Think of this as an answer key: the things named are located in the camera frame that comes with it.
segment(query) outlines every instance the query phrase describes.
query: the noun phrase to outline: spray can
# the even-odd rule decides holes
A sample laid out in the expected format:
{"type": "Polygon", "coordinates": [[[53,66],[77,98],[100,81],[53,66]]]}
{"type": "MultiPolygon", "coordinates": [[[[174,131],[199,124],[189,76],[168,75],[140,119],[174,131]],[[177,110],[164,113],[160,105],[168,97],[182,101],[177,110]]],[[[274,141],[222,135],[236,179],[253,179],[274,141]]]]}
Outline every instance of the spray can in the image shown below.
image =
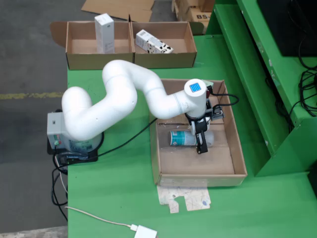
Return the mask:
{"type": "MultiPolygon", "coordinates": [[[[196,146],[196,137],[190,131],[171,131],[169,134],[170,146],[196,146]]],[[[214,134],[211,131],[205,132],[207,147],[211,147],[214,142],[214,134]]]]}

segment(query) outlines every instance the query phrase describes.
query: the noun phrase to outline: green table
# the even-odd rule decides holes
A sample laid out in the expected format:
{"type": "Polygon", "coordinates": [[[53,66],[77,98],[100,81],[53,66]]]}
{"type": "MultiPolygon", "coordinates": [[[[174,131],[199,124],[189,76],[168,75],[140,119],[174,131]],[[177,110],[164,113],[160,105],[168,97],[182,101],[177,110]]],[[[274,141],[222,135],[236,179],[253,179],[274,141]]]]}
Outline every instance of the green table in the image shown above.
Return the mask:
{"type": "MultiPolygon", "coordinates": [[[[306,174],[255,178],[256,162],[268,156],[262,134],[238,78],[222,36],[195,37],[195,67],[154,70],[161,78],[225,80],[228,91],[240,97],[233,107],[246,160],[248,177],[239,187],[210,188],[211,208],[187,212],[177,198],[180,212],[170,214],[159,204],[153,182],[150,135],[145,131],[125,147],[96,163],[69,168],[69,206],[112,221],[143,225],[160,238],[191,237],[314,237],[317,234],[317,200],[306,174]]],[[[101,70],[68,71],[68,86],[80,86],[94,103],[105,96],[101,70]]],[[[140,131],[149,120],[142,93],[131,115],[105,132],[99,152],[113,148],[140,131]]],[[[75,211],[68,212],[70,238],[123,237],[134,232],[75,211]]]]}

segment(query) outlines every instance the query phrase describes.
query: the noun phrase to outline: white box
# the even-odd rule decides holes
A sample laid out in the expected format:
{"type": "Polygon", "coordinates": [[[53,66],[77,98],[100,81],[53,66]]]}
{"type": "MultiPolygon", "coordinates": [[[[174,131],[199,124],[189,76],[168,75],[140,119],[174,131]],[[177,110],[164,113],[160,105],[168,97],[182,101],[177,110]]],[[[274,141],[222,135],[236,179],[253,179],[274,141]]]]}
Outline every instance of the white box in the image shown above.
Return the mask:
{"type": "Polygon", "coordinates": [[[95,17],[97,52],[114,54],[114,22],[108,14],[95,17]]]}
{"type": "Polygon", "coordinates": [[[149,54],[169,54],[173,48],[160,41],[145,30],[141,30],[136,35],[136,45],[147,51],[149,54]]]}

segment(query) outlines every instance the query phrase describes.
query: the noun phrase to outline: paper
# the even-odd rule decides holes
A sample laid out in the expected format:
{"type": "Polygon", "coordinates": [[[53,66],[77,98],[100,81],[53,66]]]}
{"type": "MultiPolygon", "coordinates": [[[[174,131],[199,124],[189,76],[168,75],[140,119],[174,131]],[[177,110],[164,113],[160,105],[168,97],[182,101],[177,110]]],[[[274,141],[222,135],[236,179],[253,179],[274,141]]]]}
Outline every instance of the paper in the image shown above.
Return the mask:
{"type": "Polygon", "coordinates": [[[179,212],[179,205],[174,199],[180,196],[185,199],[187,211],[209,209],[211,204],[207,188],[158,185],[158,195],[159,203],[168,205],[171,213],[179,212]]]}

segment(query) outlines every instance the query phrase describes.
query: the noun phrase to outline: blue square marker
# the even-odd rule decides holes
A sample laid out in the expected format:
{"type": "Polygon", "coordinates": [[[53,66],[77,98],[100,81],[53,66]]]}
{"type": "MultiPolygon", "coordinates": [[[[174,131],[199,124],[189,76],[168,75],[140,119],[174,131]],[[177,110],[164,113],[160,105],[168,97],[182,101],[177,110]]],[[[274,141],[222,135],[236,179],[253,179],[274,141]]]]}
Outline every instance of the blue square marker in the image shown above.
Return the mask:
{"type": "Polygon", "coordinates": [[[190,85],[189,87],[193,93],[201,90],[199,83],[194,83],[194,84],[190,85]]]}

